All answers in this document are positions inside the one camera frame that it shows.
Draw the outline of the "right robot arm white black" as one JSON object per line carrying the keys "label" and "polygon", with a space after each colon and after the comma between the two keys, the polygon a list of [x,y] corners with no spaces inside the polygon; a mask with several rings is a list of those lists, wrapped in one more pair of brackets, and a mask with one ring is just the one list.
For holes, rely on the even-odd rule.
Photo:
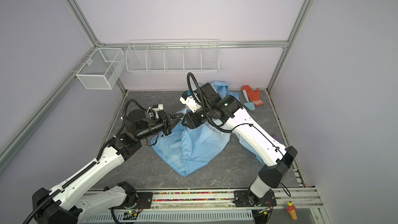
{"label": "right robot arm white black", "polygon": [[259,206],[269,191],[281,185],[297,150],[286,147],[261,128],[236,97],[221,97],[209,83],[200,86],[192,72],[187,74],[187,84],[189,90],[180,100],[190,111],[184,115],[182,125],[196,129],[207,122],[220,132],[238,134],[264,162],[240,202],[244,206]]}

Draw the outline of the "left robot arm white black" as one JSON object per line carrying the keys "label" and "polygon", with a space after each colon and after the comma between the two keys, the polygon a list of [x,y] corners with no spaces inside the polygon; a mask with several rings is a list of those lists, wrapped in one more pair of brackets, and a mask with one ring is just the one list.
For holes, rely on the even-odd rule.
{"label": "left robot arm white black", "polygon": [[34,220],[38,224],[78,224],[106,209],[134,207],[139,198],[136,189],[128,182],[88,198],[84,198],[84,194],[135,154],[142,147],[142,140],[157,134],[170,135],[182,117],[182,113],[168,114],[160,106],[143,108],[135,99],[128,100],[117,133],[74,175],[50,190],[41,188],[35,192],[33,210],[24,223]]}

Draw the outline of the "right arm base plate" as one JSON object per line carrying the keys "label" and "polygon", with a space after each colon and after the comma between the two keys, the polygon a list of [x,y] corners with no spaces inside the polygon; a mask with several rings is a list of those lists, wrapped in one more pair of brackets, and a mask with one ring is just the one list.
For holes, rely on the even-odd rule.
{"label": "right arm base plate", "polygon": [[233,203],[236,207],[275,207],[275,194],[269,190],[262,198],[248,190],[235,190]]}

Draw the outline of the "light blue zip jacket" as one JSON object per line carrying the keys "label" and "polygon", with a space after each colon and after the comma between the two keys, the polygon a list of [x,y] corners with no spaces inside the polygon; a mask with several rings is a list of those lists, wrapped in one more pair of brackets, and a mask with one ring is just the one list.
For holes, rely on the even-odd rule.
{"label": "light blue zip jacket", "polygon": [[196,129],[178,123],[170,135],[160,133],[151,144],[161,159],[178,174],[187,177],[218,156],[230,138],[230,133],[220,132],[208,123]]}

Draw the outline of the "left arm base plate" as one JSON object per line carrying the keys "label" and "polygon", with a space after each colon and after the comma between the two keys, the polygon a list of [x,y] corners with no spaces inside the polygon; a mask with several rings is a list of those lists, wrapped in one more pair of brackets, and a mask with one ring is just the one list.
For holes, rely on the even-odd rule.
{"label": "left arm base plate", "polygon": [[151,208],[153,192],[144,191],[128,194],[123,203],[126,209],[149,209]]}

